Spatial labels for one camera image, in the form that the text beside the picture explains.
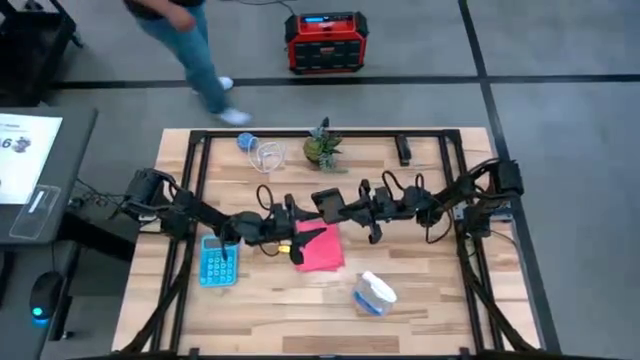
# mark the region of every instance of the plastic bottle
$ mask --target plastic bottle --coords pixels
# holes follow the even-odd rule
[[[356,303],[368,313],[386,315],[398,301],[395,291],[370,271],[365,271],[353,288]]]

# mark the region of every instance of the black shirt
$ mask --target black shirt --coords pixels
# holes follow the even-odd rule
[[[174,4],[190,7],[190,6],[198,6],[202,5],[205,0],[169,0]],[[134,0],[124,0],[124,4],[127,5],[127,8],[131,13],[139,18],[143,19],[160,19],[162,15],[158,14],[156,11],[149,9],[148,7],[136,2]]]

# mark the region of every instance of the jeans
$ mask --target jeans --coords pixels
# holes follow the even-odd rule
[[[216,75],[209,53],[209,35],[204,5],[188,7],[197,26],[189,32],[179,32],[165,18],[136,19],[142,29],[171,50],[185,69],[187,81],[203,98],[207,109],[219,114],[229,107],[224,89]]]

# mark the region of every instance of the portable power station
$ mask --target portable power station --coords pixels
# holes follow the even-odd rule
[[[292,15],[285,31],[289,69],[296,74],[354,72],[364,66],[369,29],[359,11]]]

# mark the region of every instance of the desk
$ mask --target desk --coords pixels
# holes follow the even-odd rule
[[[38,181],[40,184],[60,188],[58,201],[42,232],[32,241],[32,244],[50,244],[57,238],[67,201],[95,126],[97,112],[88,108],[22,108],[1,109],[0,112],[63,118]],[[9,238],[9,230],[20,208],[19,205],[0,206],[0,253],[10,250],[15,257],[14,268],[6,279],[6,293],[0,308],[2,359],[37,358],[47,334],[47,329],[33,326],[28,307],[33,283],[39,275],[51,270],[51,249],[50,246],[16,246],[17,239]],[[63,271],[69,263],[77,251],[76,248],[77,246],[71,242],[56,245],[56,263],[59,271]]]
[[[58,200],[40,235],[33,240],[10,237],[9,230],[21,205],[0,206],[0,256],[9,253],[14,262],[13,269],[7,273],[6,279],[0,279],[0,300],[4,300],[0,308],[0,333],[3,334],[0,337],[0,359],[35,359],[39,357],[48,329],[33,326],[29,312],[29,296],[38,276],[51,270],[51,248],[55,247],[57,270],[69,277],[65,282],[67,286],[73,273],[73,266],[69,265],[77,261],[79,254],[78,242],[91,246],[92,244],[86,240],[94,239],[96,242],[93,245],[99,247],[99,250],[112,248],[114,244],[115,249],[128,248],[128,259],[133,254],[133,244],[66,212],[80,164],[95,126],[97,111],[90,108],[44,107],[0,109],[0,112],[63,118],[38,181],[42,185],[60,188]],[[57,240],[75,240],[76,243],[60,241],[51,245]],[[108,254],[116,255],[114,249],[109,250]],[[3,286],[6,286],[4,294],[1,291]],[[56,316],[61,316],[58,314],[62,315],[61,312],[57,312]],[[54,332],[62,330],[64,318],[51,321],[51,325],[51,328],[55,329]],[[59,334],[54,332],[49,333],[49,339],[52,339],[52,336],[59,339]]]
[[[190,130],[165,130],[157,169],[177,179],[181,177],[189,133]],[[460,133],[468,167],[492,157],[484,128],[463,128]],[[287,145],[286,162],[272,174],[264,175],[248,164],[235,139],[214,139],[205,201],[226,213],[264,213],[255,198],[256,187],[264,183],[269,184],[276,201],[291,193],[301,208],[315,209],[310,199],[312,192],[336,186],[345,201],[351,202],[357,197],[361,179],[369,179],[372,187],[381,186],[383,169],[394,171],[404,184],[412,182],[420,171],[430,191],[445,187],[435,139],[409,138],[413,159],[410,167],[403,168],[399,166],[393,138],[345,138],[339,147],[344,152],[339,161],[349,169],[347,174],[313,170],[301,151],[304,138],[275,140]],[[196,151],[192,178],[197,174],[200,151],[202,146]],[[238,282],[224,289],[199,286],[197,241],[179,352],[185,354],[198,347],[202,355],[442,355],[457,354],[460,347],[473,348],[453,232],[441,242],[428,245],[424,229],[411,221],[398,221],[383,224],[381,242],[371,246],[367,229],[354,223],[339,226],[346,266],[338,272],[297,273],[288,256],[269,258],[258,248],[243,246]],[[432,228],[431,237],[437,237],[446,226],[447,220],[443,219]],[[494,230],[511,236],[509,225],[496,224]],[[208,231],[199,227],[197,232],[199,239]],[[525,339],[537,346],[514,245],[499,236],[485,239],[484,244],[497,303]],[[162,235],[138,238],[113,349],[126,345],[154,309],[167,247],[168,239]],[[386,317],[369,316],[352,303],[351,289],[357,275],[365,270],[378,274],[398,294],[398,303]],[[169,343],[173,314],[170,309],[162,348]],[[488,342],[488,321],[482,310],[480,314]]]

